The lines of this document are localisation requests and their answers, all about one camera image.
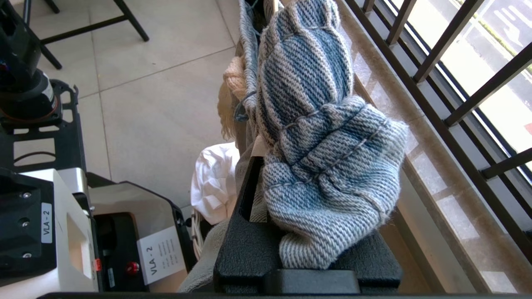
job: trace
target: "white wire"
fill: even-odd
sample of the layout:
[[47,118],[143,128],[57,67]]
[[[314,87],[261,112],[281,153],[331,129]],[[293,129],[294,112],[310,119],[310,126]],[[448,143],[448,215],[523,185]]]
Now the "white wire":
[[192,208],[192,243],[194,254],[199,260],[203,249],[203,237],[201,235],[200,223],[203,220],[201,213]]

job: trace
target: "red emergency stop button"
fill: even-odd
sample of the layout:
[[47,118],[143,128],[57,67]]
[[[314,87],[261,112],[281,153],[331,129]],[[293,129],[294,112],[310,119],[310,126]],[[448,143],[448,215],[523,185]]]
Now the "red emergency stop button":
[[126,273],[128,275],[136,275],[138,271],[140,270],[140,266],[137,262],[128,262],[126,266]]

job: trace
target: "tile floor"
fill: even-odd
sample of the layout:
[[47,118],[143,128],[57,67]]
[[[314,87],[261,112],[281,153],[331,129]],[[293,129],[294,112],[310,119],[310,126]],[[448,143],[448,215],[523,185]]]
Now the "tile floor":
[[[33,1],[30,27],[39,38],[121,14],[111,0],[55,1],[59,14]],[[44,57],[38,67],[79,88],[88,171],[137,183],[190,214],[194,162],[224,142],[216,104],[238,40],[238,0],[126,3],[150,41],[122,22],[50,44],[63,69]]]

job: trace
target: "black machine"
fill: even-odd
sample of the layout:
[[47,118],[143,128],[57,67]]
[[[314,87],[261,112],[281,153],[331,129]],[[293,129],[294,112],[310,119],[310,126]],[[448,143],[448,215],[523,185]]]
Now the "black machine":
[[[93,188],[122,188],[125,185],[151,193],[128,182],[116,184],[92,173],[85,176],[85,159],[77,113],[77,89],[49,79],[37,69],[41,44],[25,22],[15,13],[8,0],[0,0],[0,290],[42,275],[57,267],[55,242],[59,235],[46,234],[44,207],[59,204],[57,185],[20,173],[42,169],[80,169],[81,181]],[[70,110],[73,120],[63,119]],[[56,130],[41,130],[55,126]],[[17,129],[27,129],[16,134]],[[13,144],[20,141],[53,138],[55,161],[34,165],[17,165],[35,153],[15,158]],[[109,278],[109,269],[138,261],[136,250],[138,229],[129,213],[93,215],[91,200],[83,188],[72,190],[79,206],[89,217],[94,243],[94,260],[98,261],[97,293],[52,293],[43,298],[177,298],[235,297],[273,295],[326,297],[386,294],[393,296],[402,276],[390,249],[378,232],[345,251],[329,270],[282,269],[278,255],[284,233],[273,223],[250,222],[255,187],[262,159],[251,159],[235,213],[231,217],[226,238],[220,249],[213,273],[213,283],[199,289],[207,294],[148,294],[142,277]],[[179,208],[164,197],[173,215],[181,249],[189,271],[196,259],[192,251],[185,221]],[[40,223],[41,229],[32,226]]]

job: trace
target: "white cloth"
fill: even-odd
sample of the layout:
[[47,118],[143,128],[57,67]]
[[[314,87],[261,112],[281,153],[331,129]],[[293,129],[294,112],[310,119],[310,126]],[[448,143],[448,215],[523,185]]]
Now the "white cloth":
[[196,160],[190,204],[212,225],[230,218],[235,208],[235,166],[238,159],[240,154],[232,142],[209,146]]

